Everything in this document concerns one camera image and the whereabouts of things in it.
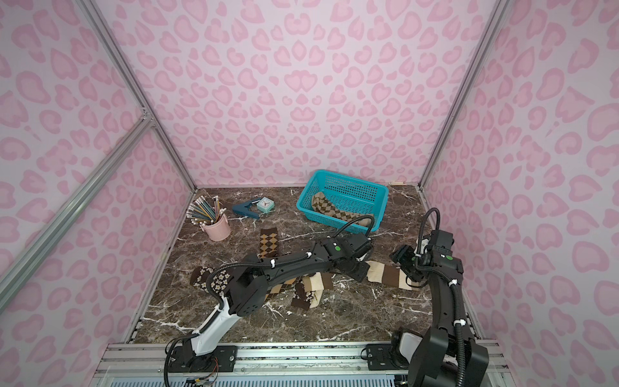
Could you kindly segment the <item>brown cream striped sock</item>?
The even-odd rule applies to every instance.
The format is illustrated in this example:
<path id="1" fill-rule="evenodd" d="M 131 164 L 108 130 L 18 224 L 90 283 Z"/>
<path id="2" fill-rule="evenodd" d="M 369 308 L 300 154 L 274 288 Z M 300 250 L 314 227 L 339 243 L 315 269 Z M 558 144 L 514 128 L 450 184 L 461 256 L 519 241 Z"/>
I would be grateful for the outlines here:
<path id="1" fill-rule="evenodd" d="M 301 277 L 294 284 L 294 295 L 291 306 L 303 311 L 316 308 L 325 290 L 332 290 L 333 282 L 328 273 L 316 273 L 313 276 Z"/>
<path id="2" fill-rule="evenodd" d="M 367 280 L 401 290 L 412 290 L 417 282 L 411 282 L 406 274 L 395 266 L 385 265 L 377 261 L 368 261 Z"/>

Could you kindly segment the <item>beige green argyle sock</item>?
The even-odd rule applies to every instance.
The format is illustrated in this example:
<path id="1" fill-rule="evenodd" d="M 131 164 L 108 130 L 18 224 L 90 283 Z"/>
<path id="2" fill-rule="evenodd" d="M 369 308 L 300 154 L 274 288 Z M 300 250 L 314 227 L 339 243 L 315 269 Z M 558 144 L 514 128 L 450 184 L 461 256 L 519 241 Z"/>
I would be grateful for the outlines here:
<path id="1" fill-rule="evenodd" d="M 359 219 L 356 222 L 357 225 L 367 227 L 371 224 L 371 219 L 365 217 L 363 214 L 358 214 L 350 211 L 342 211 L 331 202 L 324 193 L 318 192 L 311 198 L 311 206 L 313 211 L 319 214 L 342 220 L 344 222 L 350 222 L 354 219 Z"/>

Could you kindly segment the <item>brown daisy pattern sock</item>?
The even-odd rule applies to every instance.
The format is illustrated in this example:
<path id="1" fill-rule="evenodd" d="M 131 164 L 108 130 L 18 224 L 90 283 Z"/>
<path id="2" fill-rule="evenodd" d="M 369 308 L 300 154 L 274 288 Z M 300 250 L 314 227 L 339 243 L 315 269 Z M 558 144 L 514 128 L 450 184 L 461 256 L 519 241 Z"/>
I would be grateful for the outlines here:
<path id="1" fill-rule="evenodd" d="M 222 271 L 211 277 L 212 272 L 214 272 L 213 268 L 196 267 L 190 275 L 190 285 L 205 292 L 212 289 L 214 293 L 222 297 L 231 276 L 228 272 Z"/>

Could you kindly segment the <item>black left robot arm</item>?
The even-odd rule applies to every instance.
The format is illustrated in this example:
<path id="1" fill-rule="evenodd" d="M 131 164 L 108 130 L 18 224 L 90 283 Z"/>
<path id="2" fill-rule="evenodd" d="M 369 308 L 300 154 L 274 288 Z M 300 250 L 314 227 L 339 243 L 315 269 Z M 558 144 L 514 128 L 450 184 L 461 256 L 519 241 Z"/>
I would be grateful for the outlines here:
<path id="1" fill-rule="evenodd" d="M 364 234 L 336 235 L 315 241 L 310 248 L 279 257 L 249 254 L 240 262 L 217 269 L 196 268 L 190 284 L 217 300 L 212 313 L 183 346 L 190 356 L 209 356 L 219 341 L 243 317 L 263 306 L 277 286 L 316 273 L 341 273 L 362 282 L 370 269 L 365 259 L 373 250 Z"/>

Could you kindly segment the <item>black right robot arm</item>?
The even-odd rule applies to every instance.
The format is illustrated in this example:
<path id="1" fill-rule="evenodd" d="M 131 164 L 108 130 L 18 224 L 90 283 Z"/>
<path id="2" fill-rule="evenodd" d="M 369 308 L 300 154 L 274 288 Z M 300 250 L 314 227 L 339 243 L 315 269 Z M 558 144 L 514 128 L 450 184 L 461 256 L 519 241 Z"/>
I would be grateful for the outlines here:
<path id="1" fill-rule="evenodd" d="M 428 285 L 431 294 L 432 324 L 409 360 L 409 386 L 480 386 L 488 368 L 488 350 L 467 321 L 464 266 L 453 243 L 451 233 L 433 230 L 417 248 L 405 245 L 391 254 L 406 279 Z"/>

